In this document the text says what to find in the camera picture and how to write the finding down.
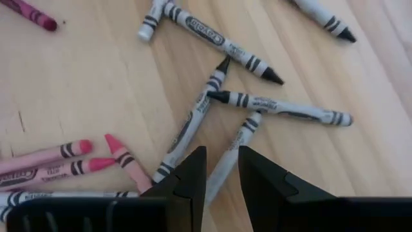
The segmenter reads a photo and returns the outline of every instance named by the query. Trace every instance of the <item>black stripe on crayon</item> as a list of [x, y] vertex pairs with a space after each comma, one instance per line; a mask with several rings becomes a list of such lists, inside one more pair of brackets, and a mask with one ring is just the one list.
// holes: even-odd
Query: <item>black stripe on crayon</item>
[[244, 122], [244, 123], [242, 124], [242, 126], [243, 126], [244, 128], [249, 129], [252, 133], [255, 133], [255, 130], [254, 130], [253, 128], [251, 128], [251, 127], [249, 126], [249, 124], [247, 124], [246, 122]]
[[147, 15], [146, 17], [144, 17], [144, 19], [147, 21], [152, 21], [155, 25], [159, 23], [154, 17], [151, 17], [150, 15]]
[[68, 159], [70, 156], [64, 151], [64, 145], [60, 146], [60, 154], [63, 156], [63, 158]]
[[19, 192], [17, 192], [16, 195], [14, 195], [14, 197], [13, 197], [13, 206], [16, 206], [16, 205], [19, 204], [19, 199], [20, 199], [20, 197], [23, 193], [24, 193], [23, 191], [19, 191]]
[[164, 176], [164, 177], [167, 177], [169, 174], [165, 171], [165, 170], [163, 170], [162, 168], [159, 168], [159, 169], [157, 169], [157, 172], [159, 173], [159, 174], [161, 174], [162, 176]]
[[71, 150], [71, 142], [66, 144], [66, 150], [72, 157], [75, 156], [75, 154], [73, 153], [73, 150]]
[[333, 25], [335, 23], [335, 21], [336, 21], [336, 17], [333, 16], [323, 28], [327, 28], [327, 27]]
[[124, 159], [124, 157], [126, 157], [127, 155], [130, 155], [129, 154], [129, 152], [126, 152], [126, 153], [124, 153], [123, 155], [121, 155], [121, 156], [119, 156], [117, 159], [115, 159], [115, 161], [118, 163], [118, 164], [122, 164], [122, 160]]
[[246, 63], [246, 69], [249, 70], [250, 66], [252, 65], [252, 61], [255, 58], [255, 56], [253, 55]]
[[37, 21], [39, 20], [40, 16], [42, 15], [41, 12], [37, 12], [36, 16], [34, 17], [34, 21], [37, 23]]
[[221, 86], [221, 80], [220, 80], [219, 78], [217, 78], [217, 77], [215, 77], [215, 76], [211, 76], [211, 77], [210, 77], [210, 80], [215, 80], [215, 81], [217, 81], [217, 82], [219, 83], [219, 86]]
[[126, 167], [128, 164], [130, 164], [130, 162], [133, 162], [135, 159], [132, 156], [129, 156], [128, 158], [126, 158], [123, 162], [122, 165], [120, 165], [120, 167], [124, 168]]
[[216, 84], [216, 82], [214, 82], [214, 81], [209, 81], [209, 82], [207, 82], [207, 84], [210, 85], [210, 86], [212, 86], [216, 91], [219, 90], [219, 86], [218, 86], [218, 84]]
[[5, 220], [5, 215], [6, 215], [6, 212], [7, 211], [9, 211], [10, 210], [10, 206], [7, 206], [6, 208], [5, 208], [5, 210], [3, 210], [3, 212], [1, 212], [1, 214], [0, 214], [0, 220], [2, 221], [2, 222], [5, 222], [6, 220]]
[[254, 72], [256, 70], [256, 68], [259, 66], [260, 62], [261, 62], [260, 59], [256, 59], [255, 63], [253, 64], [251, 72]]
[[9, 196], [7, 197], [7, 205], [9, 205], [9, 206], [14, 206], [13, 203], [12, 203], [12, 198], [13, 198], [13, 195], [14, 195], [15, 193], [16, 193], [16, 192], [12, 192], [11, 194], [9, 194]]
[[160, 165], [169, 170], [169, 172], [172, 172], [174, 170], [174, 168], [172, 168], [170, 165], [165, 164], [165, 162], [162, 162]]
[[153, 24], [151, 24], [151, 23], [149, 23], [149, 22], [143, 21], [143, 24], [146, 24], [147, 26], [150, 26], [153, 30], [156, 29], [156, 26], [153, 25]]
[[242, 107], [246, 108], [248, 103], [249, 103], [249, 94], [246, 94], [245, 98], [243, 99]]
[[335, 119], [336, 119], [336, 112], [332, 111], [332, 113], [333, 113], [333, 117], [332, 117], [332, 121], [330, 121], [331, 125], [333, 125], [333, 123], [335, 122]]
[[247, 118], [246, 119], [247, 122], [249, 122], [250, 125], [254, 126], [254, 127], [258, 127], [259, 124], [257, 122], [255, 122], [255, 120], [251, 119], [251, 118]]
[[76, 164], [77, 164], [80, 174], [84, 174], [83, 167], [82, 167], [83, 161], [79, 160], [76, 162]]
[[236, 106], [240, 106], [240, 102], [242, 100], [242, 97], [243, 97], [243, 93], [238, 93], [238, 101], [236, 103]]
[[338, 114], [339, 114], [339, 119], [337, 120], [336, 125], [340, 125], [343, 120], [343, 113], [338, 113]]
[[334, 31], [339, 25], [340, 25], [340, 23], [341, 23], [341, 21], [340, 20], [338, 20], [337, 22], [336, 22], [336, 24], [333, 26], [333, 27], [331, 27], [331, 28], [329, 28], [329, 32], [332, 32], [332, 31]]
[[169, 11], [169, 18], [173, 20], [173, 10], [176, 8], [176, 6], [172, 6], [172, 8]]
[[78, 175], [77, 170], [76, 170], [76, 168], [75, 168], [75, 163], [74, 163], [74, 162], [72, 162], [72, 163], [70, 164], [70, 171], [71, 171], [71, 174], [73, 174], [73, 175]]
[[182, 12], [182, 9], [177, 8], [177, 9], [176, 9], [176, 13], [175, 13], [175, 15], [174, 15], [174, 21], [175, 21], [176, 23], [178, 22], [178, 17], [179, 17], [179, 15], [180, 15], [180, 12]]

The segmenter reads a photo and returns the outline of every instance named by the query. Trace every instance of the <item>black plastic object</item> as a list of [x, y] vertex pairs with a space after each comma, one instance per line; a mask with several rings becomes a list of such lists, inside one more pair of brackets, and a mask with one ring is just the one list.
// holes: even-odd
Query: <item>black plastic object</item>
[[44, 198], [8, 214], [8, 232], [197, 231], [206, 186], [206, 147], [138, 198]]
[[246, 146], [238, 165], [254, 232], [412, 229], [412, 198], [335, 197]]

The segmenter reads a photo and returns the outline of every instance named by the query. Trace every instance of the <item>crayon label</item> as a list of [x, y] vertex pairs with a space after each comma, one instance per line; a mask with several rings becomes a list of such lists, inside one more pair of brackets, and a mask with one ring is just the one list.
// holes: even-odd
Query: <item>crayon label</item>
[[58, 164], [56, 166], [50, 166], [48, 168], [46, 168], [47, 171], [47, 175], [54, 175], [56, 173], [60, 172], [60, 168], [63, 167], [63, 164]]
[[240, 48], [238, 45], [236, 45], [234, 43], [231, 43], [229, 45], [229, 49], [227, 50], [227, 53], [231, 57], [233, 57], [234, 59], [237, 59], [237, 60], [241, 60], [241, 58], [243, 56], [245, 56], [245, 54], [246, 54], [246, 52], [242, 48]]
[[210, 99], [206, 97], [206, 94], [203, 92], [200, 94], [198, 100], [196, 101], [198, 107], [196, 108], [197, 111], [200, 113], [205, 113], [207, 109], [209, 109], [210, 106]]
[[272, 99], [266, 98], [266, 97], [256, 97], [253, 100], [252, 105], [254, 106], [261, 106], [263, 109], [271, 109], [271, 110], [276, 110], [277, 108], [277, 102], [273, 101]]
[[33, 180], [36, 177], [36, 174], [37, 168], [2, 175], [0, 177], [0, 187], [12, 186]]
[[0, 2], [4, 3], [6, 6], [10, 7], [14, 11], [16, 11], [17, 13], [22, 14], [19, 4], [17, 4], [15, 1], [13, 1], [13, 0], [0, 0]]
[[186, 18], [186, 26], [216, 46], [221, 46], [225, 42], [224, 36], [192, 16]]
[[24, 196], [24, 200], [33, 200], [40, 197], [50, 197], [51, 195], [51, 193], [32, 193], [30, 195]]
[[186, 123], [183, 125], [182, 129], [180, 130], [179, 135], [173, 139], [172, 146], [169, 148], [169, 151], [167, 151], [167, 153], [172, 153], [176, 149], [176, 147], [179, 145], [183, 136], [185, 136], [186, 134], [187, 128], [192, 122], [192, 118], [193, 118], [193, 112], [190, 112], [188, 118], [186, 119]]
[[59, 179], [63, 179], [69, 177], [69, 175], [67, 175], [67, 173], [62, 173], [60, 175], [54, 176], [54, 177], [43, 177], [41, 180], [43, 180], [44, 182], [49, 182], [49, 181], [53, 181], [53, 180], [59, 180]]

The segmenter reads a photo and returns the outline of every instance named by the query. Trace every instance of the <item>light wood surface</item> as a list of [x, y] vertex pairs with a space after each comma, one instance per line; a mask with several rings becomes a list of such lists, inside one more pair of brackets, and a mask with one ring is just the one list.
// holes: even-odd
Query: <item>light wood surface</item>
[[[264, 116], [250, 147], [341, 196], [412, 195], [412, 1], [319, 0], [358, 42], [324, 32], [284, 0], [178, 3], [286, 81], [232, 64], [224, 89], [348, 111], [349, 128]], [[1, 158], [103, 134], [124, 141], [154, 173], [214, 67], [224, 58], [168, 19], [145, 44], [136, 32], [150, 0], [28, 1], [54, 16], [55, 34], [0, 5]], [[207, 146], [208, 172], [248, 112], [214, 103], [187, 153]], [[133, 190], [124, 171], [31, 189]], [[207, 210], [204, 231], [251, 231], [237, 168]]]

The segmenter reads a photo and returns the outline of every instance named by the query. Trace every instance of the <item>crayola logo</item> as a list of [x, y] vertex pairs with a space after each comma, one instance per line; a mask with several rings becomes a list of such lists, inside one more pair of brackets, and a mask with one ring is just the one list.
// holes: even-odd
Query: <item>crayola logo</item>
[[37, 168], [30, 170], [15, 171], [0, 176], [0, 187], [11, 186], [33, 180], [37, 174]]
[[212, 28], [194, 17], [189, 16], [188, 18], [186, 18], [186, 25], [194, 33], [215, 44], [216, 46], [221, 46], [225, 42], [225, 38], [221, 34], [215, 32]]

